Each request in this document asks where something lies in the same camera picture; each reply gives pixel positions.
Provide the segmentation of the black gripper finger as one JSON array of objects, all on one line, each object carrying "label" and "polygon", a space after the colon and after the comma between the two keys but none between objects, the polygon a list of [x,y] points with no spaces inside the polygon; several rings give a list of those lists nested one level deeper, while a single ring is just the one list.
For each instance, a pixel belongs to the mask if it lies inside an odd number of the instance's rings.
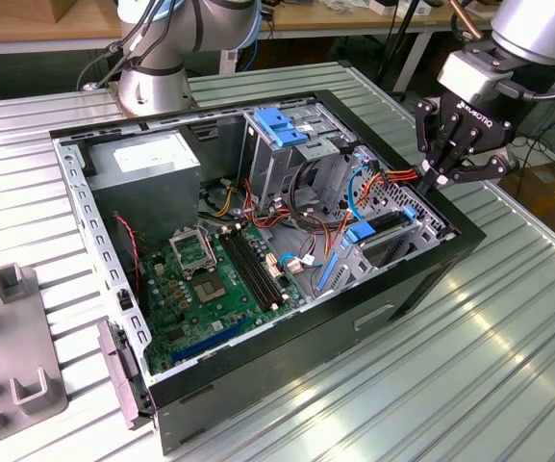
[{"label": "black gripper finger", "polygon": [[424,174],[416,186],[419,193],[444,183],[440,178],[447,177],[459,159],[456,136],[463,116],[456,110],[442,115],[440,103],[439,98],[421,99],[415,107],[417,147],[424,155]]},{"label": "black gripper finger", "polygon": [[505,176],[509,161],[500,149],[505,140],[501,130],[443,125],[434,144],[434,184],[470,183]]}]

